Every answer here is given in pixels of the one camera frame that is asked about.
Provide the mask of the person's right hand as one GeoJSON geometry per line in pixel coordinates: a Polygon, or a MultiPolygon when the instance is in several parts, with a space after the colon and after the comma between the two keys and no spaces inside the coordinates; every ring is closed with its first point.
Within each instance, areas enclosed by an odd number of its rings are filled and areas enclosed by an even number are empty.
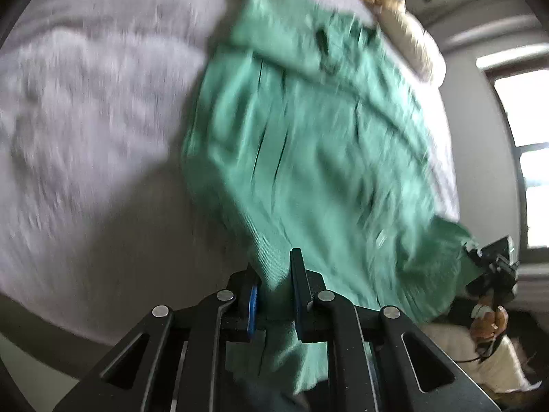
{"type": "Polygon", "coordinates": [[[473,323],[470,334],[476,343],[495,340],[506,331],[508,313],[502,306],[495,306],[492,296],[480,298],[471,312],[473,323]]]}

